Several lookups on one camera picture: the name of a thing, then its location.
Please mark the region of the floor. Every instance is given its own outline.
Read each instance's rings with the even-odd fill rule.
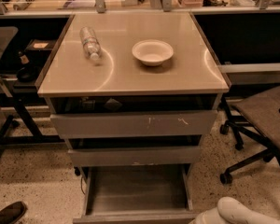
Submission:
[[[219,133],[225,114],[219,112],[216,123],[203,141],[203,153],[191,171],[189,191],[193,211],[200,213],[230,196],[248,208],[280,218],[280,169],[276,160],[258,161],[234,173],[233,183],[222,185],[219,174],[226,167],[261,149],[245,138],[242,151],[234,148],[231,132]],[[43,134],[55,133],[48,118],[35,118]],[[22,124],[10,132],[29,135]],[[24,201],[28,210],[18,223],[72,223],[80,217],[84,201],[80,176],[75,176],[65,144],[0,147],[0,209]]]

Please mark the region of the open drawer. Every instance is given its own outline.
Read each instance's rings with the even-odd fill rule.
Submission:
[[[200,158],[200,135],[81,140],[68,151],[76,167],[194,163]]]
[[[182,223],[195,218],[183,165],[90,168],[74,223]]]
[[[216,110],[51,115],[61,138],[195,135],[209,133]]]

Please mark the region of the black shoe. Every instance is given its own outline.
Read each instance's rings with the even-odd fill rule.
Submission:
[[[0,211],[0,224],[16,223],[26,212],[27,207],[23,202],[13,203]]]

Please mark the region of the desk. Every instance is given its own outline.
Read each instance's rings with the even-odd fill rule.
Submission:
[[[99,63],[83,55],[83,26],[97,34]],[[132,47],[148,38],[171,44],[172,60],[138,62]],[[74,223],[189,223],[190,164],[226,91],[188,12],[76,14],[38,89],[87,183]]]

